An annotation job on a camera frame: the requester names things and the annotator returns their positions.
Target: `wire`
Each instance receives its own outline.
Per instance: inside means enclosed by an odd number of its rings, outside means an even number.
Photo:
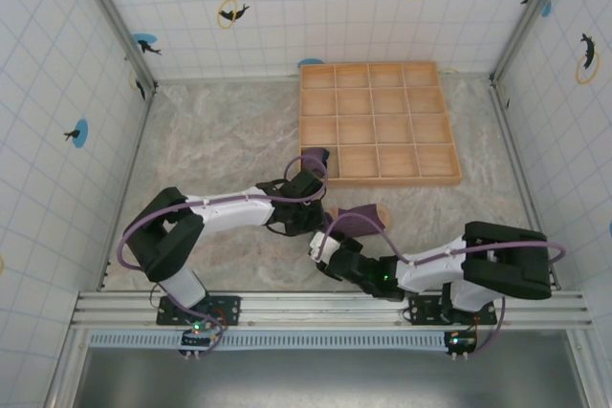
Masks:
[[[489,337],[482,344],[482,346],[480,346],[478,349],[475,349],[471,353],[471,355],[477,355],[477,354],[482,353],[485,349],[490,347],[490,345],[493,343],[493,341],[495,341],[495,339],[497,339],[497,337],[499,336],[499,332],[501,331],[501,327],[504,324],[504,317],[506,317],[506,297],[502,296],[501,297],[501,310],[499,312],[499,320],[497,321],[497,327],[495,327],[495,330],[493,330],[493,332],[489,335]]]
[[[157,309],[157,308],[159,307],[159,305],[158,305],[158,306],[155,306],[155,305],[153,304],[153,290],[155,290],[155,288],[156,288],[156,287],[158,287],[158,286],[159,286],[159,284],[156,282],[155,284],[153,284],[153,289],[151,289],[151,292],[149,292],[149,303],[150,303],[150,304],[151,304],[151,306],[152,306],[153,308],[155,308],[155,309]]]

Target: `wooden grid box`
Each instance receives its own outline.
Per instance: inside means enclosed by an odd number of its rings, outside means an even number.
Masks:
[[[457,185],[457,159],[434,62],[301,68],[300,153],[330,152],[332,186]]]

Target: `metal frame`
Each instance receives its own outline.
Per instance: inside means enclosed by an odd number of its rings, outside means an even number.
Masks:
[[[536,23],[536,20],[540,16],[544,9],[546,2],[549,0],[530,0],[527,4],[527,9],[521,16],[518,24],[514,28],[514,31],[508,40],[508,43],[504,47],[504,53],[499,58],[495,70],[492,73],[492,81],[496,83],[500,81],[504,75],[508,72],[510,65],[514,58],[518,54],[518,50],[522,46],[527,37],[529,31]]]
[[[121,47],[125,51],[127,59],[134,67],[134,72],[136,73],[139,82],[143,86],[147,87],[150,92],[152,92],[155,90],[156,86],[155,79],[146,65],[144,58],[142,58],[142,54],[136,46],[136,43],[132,38],[132,34],[127,29],[127,26],[125,26],[125,23],[123,22],[117,7],[115,7],[113,0],[96,0],[96,2],[102,11],[102,14],[108,21],[111,30],[115,33],[115,37],[121,43]]]

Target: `blue circle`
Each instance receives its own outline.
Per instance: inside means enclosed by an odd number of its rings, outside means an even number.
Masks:
[[[297,68],[299,69],[305,64],[323,64],[323,61],[316,59],[315,57],[307,57],[306,59],[302,59],[297,63]]]
[[[149,45],[157,42],[157,37],[155,35],[151,35],[150,33],[140,33],[139,32],[139,33],[132,34],[132,36],[134,37],[134,40],[136,40],[137,42],[139,40],[144,40]]]
[[[78,136],[73,138],[73,144],[76,148],[81,148],[85,145],[85,141],[87,140],[87,134],[89,133],[89,126],[87,125],[87,120],[85,118],[81,118],[76,122],[75,129],[79,131]]]

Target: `gray floor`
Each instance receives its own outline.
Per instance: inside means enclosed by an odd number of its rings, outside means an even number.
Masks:
[[[565,343],[564,333],[507,332],[468,362],[424,351],[314,350],[185,362],[176,351],[92,349],[75,407],[580,408]]]
[[[463,181],[445,188],[330,189],[326,206],[382,203],[393,214],[391,239],[406,253],[441,245],[472,220],[526,226],[484,78],[445,76],[442,85]],[[163,188],[213,195],[282,176],[298,150],[297,82],[210,82],[162,87],[120,216],[120,230]],[[202,238],[188,263],[211,290],[354,290],[317,271],[308,236],[283,238],[245,227]],[[389,255],[380,237],[362,238],[364,254]],[[126,259],[133,260],[129,250]],[[140,272],[111,255],[107,290],[148,290]]]

